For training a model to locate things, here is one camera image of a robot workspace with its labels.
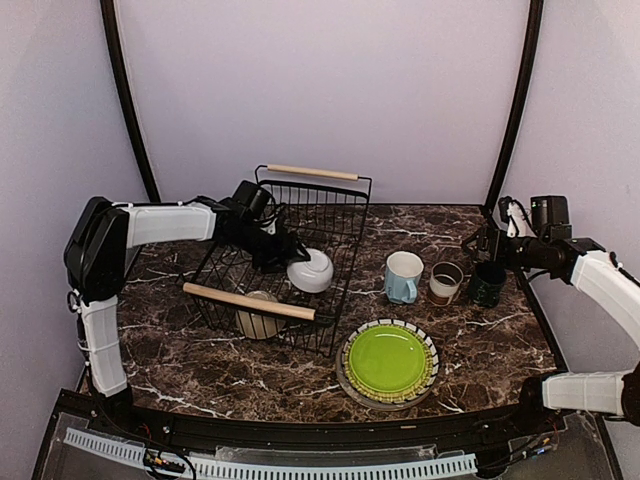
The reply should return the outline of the grey deer pattern plate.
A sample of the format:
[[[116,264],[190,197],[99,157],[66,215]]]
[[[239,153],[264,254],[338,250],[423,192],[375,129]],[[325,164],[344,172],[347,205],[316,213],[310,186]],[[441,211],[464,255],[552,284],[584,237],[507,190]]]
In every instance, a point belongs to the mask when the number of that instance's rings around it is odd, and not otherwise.
[[[358,392],[348,381],[345,374],[345,367],[343,364],[343,352],[339,350],[335,355],[335,371],[336,378],[342,390],[356,403],[366,408],[370,408],[377,411],[394,412],[410,409],[417,406],[424,400],[426,400],[431,394],[431,388],[427,388],[423,393],[417,397],[401,402],[384,403],[381,401],[373,400],[360,392]]]

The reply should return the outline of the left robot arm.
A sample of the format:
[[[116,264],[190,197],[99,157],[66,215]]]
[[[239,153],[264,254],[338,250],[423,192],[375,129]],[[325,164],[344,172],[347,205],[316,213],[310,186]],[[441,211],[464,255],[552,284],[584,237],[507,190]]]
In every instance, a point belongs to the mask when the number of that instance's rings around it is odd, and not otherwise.
[[[135,204],[94,196],[87,202],[63,260],[71,288],[69,308],[80,317],[80,344],[98,393],[113,397],[128,387],[117,332],[128,251],[147,244],[209,240],[249,254],[254,268],[263,273],[280,273],[311,258],[298,235],[286,227],[281,206],[262,220],[231,198]]]

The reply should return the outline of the dark green mug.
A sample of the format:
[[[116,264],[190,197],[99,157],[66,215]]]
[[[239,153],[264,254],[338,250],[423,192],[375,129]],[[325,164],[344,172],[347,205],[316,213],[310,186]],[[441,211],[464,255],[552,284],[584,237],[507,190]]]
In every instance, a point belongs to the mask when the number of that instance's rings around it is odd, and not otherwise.
[[[484,308],[494,308],[500,301],[507,280],[506,270],[495,262],[482,262],[474,267],[467,294],[470,300]]]

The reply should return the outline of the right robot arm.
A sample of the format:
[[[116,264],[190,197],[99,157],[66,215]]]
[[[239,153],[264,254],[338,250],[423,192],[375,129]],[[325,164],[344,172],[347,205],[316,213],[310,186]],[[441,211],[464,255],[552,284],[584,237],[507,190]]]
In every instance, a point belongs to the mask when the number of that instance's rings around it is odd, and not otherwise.
[[[534,432],[553,410],[608,414],[639,422],[639,281],[616,255],[590,238],[510,236],[482,226],[463,240],[475,262],[492,261],[522,275],[543,271],[540,288],[567,366],[525,382],[510,424]]]

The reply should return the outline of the black front rail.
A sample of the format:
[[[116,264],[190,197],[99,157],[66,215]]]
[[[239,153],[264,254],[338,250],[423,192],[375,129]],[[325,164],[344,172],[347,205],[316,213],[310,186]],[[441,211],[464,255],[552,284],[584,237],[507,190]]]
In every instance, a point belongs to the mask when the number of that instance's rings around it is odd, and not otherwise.
[[[562,414],[527,416],[517,405],[437,418],[366,423],[278,423],[223,420],[131,406],[122,429],[142,426],[152,439],[181,450],[213,452],[221,447],[298,451],[347,451],[434,445],[440,452],[504,451],[525,436],[566,428]]]

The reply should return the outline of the white bowl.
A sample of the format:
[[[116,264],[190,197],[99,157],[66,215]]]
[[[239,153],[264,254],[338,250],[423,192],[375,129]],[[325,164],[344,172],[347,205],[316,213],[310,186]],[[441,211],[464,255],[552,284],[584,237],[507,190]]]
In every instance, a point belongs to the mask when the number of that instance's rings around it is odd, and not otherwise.
[[[309,248],[310,259],[292,262],[287,268],[289,281],[297,289],[311,294],[326,291],[333,279],[334,266],[332,260],[324,252]]]

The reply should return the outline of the beige ribbed cup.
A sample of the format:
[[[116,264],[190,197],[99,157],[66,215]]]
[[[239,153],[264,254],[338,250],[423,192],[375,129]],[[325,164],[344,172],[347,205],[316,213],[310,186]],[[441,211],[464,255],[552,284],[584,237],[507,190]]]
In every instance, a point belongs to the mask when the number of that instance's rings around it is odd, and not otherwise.
[[[235,321],[239,333],[251,340],[273,338],[283,331],[287,324],[285,320],[240,310],[236,312]]]

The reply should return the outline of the white cup with brown band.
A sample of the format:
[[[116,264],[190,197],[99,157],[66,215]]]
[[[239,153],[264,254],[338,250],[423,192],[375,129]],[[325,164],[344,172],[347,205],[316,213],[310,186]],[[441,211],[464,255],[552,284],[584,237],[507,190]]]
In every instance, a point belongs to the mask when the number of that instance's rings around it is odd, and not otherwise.
[[[455,263],[433,265],[428,284],[428,299],[436,306],[450,305],[459,293],[464,274]]]

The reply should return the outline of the bright green plate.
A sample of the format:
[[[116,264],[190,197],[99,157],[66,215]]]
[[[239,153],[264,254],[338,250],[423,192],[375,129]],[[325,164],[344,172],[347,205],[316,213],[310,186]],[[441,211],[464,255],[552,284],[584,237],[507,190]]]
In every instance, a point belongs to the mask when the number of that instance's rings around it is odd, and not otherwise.
[[[346,373],[359,387],[400,393],[426,385],[435,373],[435,362],[426,341],[416,332],[376,325],[350,341]]]

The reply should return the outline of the light blue mug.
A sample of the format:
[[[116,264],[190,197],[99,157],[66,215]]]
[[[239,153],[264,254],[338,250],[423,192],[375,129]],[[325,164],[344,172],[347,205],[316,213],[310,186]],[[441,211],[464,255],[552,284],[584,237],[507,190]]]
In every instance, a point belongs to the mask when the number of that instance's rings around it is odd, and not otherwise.
[[[386,259],[384,288],[388,300],[395,304],[413,304],[424,271],[420,257],[408,251],[396,251]]]

